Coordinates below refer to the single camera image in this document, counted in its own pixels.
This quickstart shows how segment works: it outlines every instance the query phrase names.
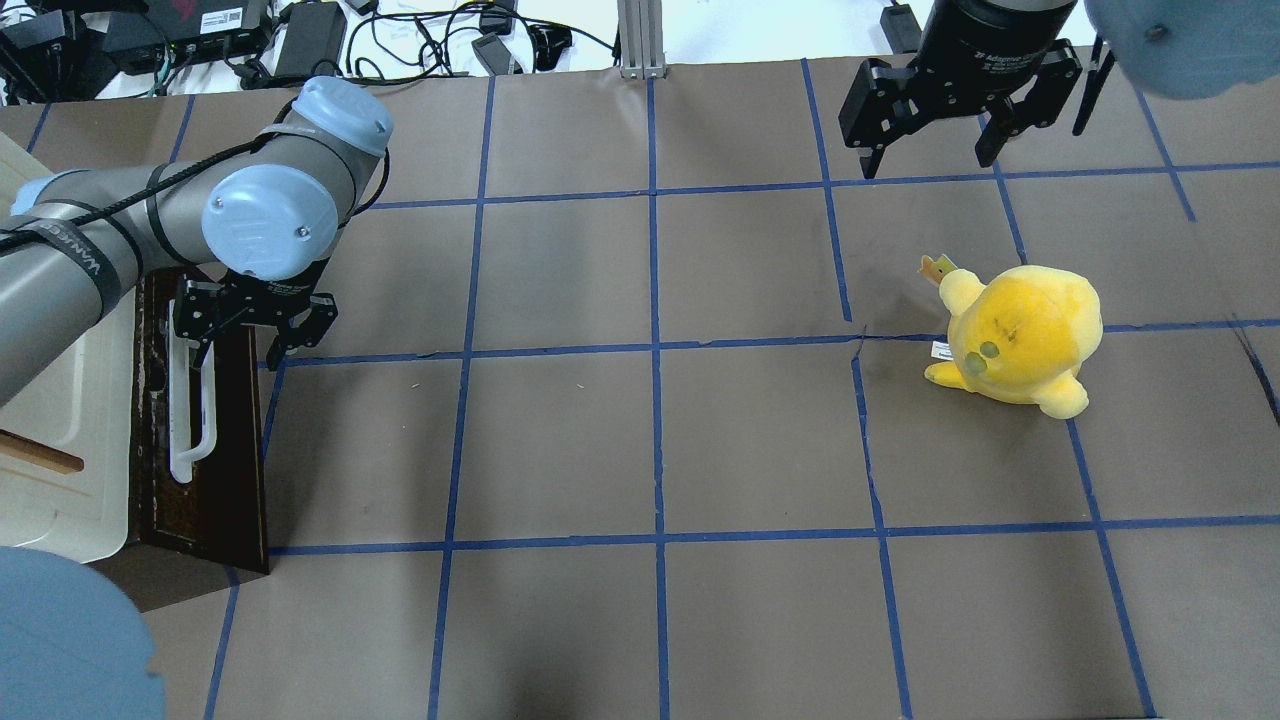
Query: blue circular object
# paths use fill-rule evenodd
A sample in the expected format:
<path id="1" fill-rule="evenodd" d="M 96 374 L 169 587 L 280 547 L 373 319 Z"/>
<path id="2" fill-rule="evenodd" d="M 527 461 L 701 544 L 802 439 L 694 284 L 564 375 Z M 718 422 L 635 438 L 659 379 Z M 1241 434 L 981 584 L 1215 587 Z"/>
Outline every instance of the blue circular object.
<path id="1" fill-rule="evenodd" d="M 0 547 L 0 715 L 160 720 L 164 680 L 137 607 L 110 580 L 38 550 Z"/>

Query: white plastic tray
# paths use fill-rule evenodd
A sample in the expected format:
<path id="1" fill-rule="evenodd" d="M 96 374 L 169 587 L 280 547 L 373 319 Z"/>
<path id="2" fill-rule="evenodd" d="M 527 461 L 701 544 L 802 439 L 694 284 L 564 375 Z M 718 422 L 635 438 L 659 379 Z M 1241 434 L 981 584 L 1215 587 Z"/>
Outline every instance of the white plastic tray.
<path id="1" fill-rule="evenodd" d="M 0 544 L 78 562 L 114 555 L 128 534 L 134 293 L 8 405 L 0 429 L 84 460 L 60 474 L 0 455 Z"/>

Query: metal pole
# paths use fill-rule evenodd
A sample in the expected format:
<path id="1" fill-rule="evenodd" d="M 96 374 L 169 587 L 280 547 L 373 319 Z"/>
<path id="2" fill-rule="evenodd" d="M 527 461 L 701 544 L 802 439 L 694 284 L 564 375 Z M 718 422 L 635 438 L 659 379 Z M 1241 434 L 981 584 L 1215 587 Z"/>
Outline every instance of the metal pole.
<path id="1" fill-rule="evenodd" d="M 662 0 L 618 0 L 622 77 L 667 77 L 662 50 Z"/>

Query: white handle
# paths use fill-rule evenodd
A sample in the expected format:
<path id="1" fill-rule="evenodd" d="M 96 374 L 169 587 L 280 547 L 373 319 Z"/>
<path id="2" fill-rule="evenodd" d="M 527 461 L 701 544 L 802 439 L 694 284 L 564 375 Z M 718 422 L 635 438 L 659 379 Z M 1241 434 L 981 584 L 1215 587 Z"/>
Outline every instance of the white handle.
<path id="1" fill-rule="evenodd" d="M 191 466 L 209 457 L 218 445 L 218 402 L 214 395 L 214 348 L 200 366 L 200 445 L 191 447 L 191 350 L 188 340 L 173 334 L 173 302 L 169 302 L 169 471 L 182 484 L 191 482 Z"/>

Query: wooden stick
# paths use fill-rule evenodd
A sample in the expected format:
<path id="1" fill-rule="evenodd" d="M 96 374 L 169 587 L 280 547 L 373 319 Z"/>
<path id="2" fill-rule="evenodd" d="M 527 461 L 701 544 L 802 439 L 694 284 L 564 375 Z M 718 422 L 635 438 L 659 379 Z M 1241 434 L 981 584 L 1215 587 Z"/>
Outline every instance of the wooden stick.
<path id="1" fill-rule="evenodd" d="M 0 455 L 26 460 L 64 475 L 84 469 L 84 461 L 79 457 L 8 430 L 0 430 Z"/>

